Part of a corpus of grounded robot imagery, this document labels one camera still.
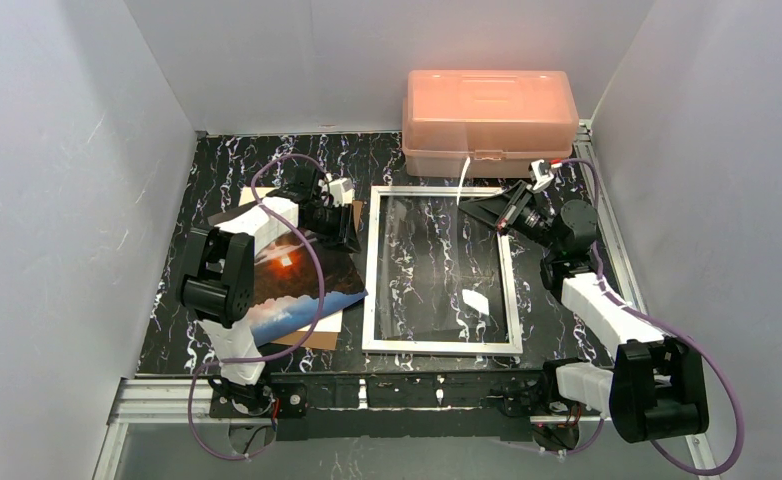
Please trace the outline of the pink plastic storage box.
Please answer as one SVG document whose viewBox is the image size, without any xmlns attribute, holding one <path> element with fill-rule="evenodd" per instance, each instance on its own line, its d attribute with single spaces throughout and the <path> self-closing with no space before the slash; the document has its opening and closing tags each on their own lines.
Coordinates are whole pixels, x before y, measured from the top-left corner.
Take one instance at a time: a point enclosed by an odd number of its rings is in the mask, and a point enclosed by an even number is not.
<svg viewBox="0 0 782 480">
<path fill-rule="evenodd" d="M 408 174 L 522 178 L 572 153 L 579 115 L 563 71 L 413 70 L 402 109 Z"/>
</svg>

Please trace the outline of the aluminium rail base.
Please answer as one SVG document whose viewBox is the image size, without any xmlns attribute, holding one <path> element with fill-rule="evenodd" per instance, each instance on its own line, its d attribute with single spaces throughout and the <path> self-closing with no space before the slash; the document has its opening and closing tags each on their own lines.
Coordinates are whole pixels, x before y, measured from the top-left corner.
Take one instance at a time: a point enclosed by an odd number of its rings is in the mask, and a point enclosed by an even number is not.
<svg viewBox="0 0 782 480">
<path fill-rule="evenodd" d="M 282 441 L 402 437 L 558 436 L 573 443 L 579 427 L 604 418 L 607 393 L 560 396 L 538 370 L 279 373 L 253 387 L 218 376 L 122 382 L 112 415 L 139 422 L 198 425 L 276 423 Z"/>
</svg>

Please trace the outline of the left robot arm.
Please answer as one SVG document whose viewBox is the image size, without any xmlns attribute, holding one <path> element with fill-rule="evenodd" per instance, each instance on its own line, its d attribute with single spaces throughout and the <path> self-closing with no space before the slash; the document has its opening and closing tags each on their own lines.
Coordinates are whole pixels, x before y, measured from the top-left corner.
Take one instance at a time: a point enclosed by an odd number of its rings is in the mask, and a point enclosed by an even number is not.
<svg viewBox="0 0 782 480">
<path fill-rule="evenodd" d="M 222 383 L 250 386 L 260 347 L 362 301 L 355 188 L 318 166 L 190 230 L 176 294 L 220 362 Z"/>
</svg>

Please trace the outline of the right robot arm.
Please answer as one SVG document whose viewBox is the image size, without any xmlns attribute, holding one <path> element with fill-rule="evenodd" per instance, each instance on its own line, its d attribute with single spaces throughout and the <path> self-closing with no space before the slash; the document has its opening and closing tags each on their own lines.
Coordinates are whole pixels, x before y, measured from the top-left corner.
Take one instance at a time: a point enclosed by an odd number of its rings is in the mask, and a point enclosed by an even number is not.
<svg viewBox="0 0 782 480">
<path fill-rule="evenodd" d="M 540 204 L 560 164 L 534 161 L 530 180 L 458 204 L 495 232 L 516 232 L 542 246 L 543 286 L 615 356 L 610 369 L 580 359 L 546 362 L 532 404 L 584 405 L 610 419 L 628 443 L 705 432 L 710 420 L 703 358 L 683 339 L 629 312 L 611 289 L 596 257 L 595 203 L 569 200 L 553 211 Z"/>
</svg>

